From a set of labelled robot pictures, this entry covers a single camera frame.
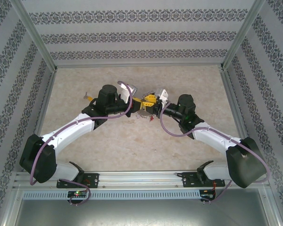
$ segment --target beige floor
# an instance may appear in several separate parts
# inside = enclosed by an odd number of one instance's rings
[[[58,69],[42,134],[75,118],[89,103],[83,99],[86,91],[97,97],[103,85],[117,86],[118,80],[135,85],[139,89],[136,96],[165,88],[169,100],[177,103],[181,94],[191,94],[200,118],[237,136],[217,66]],[[170,131],[180,134],[174,120],[164,117],[164,122]],[[149,122],[136,115],[107,121],[67,146],[58,159],[73,161],[86,171],[194,170],[208,160],[225,161],[222,154],[206,144],[169,136],[159,119]]]

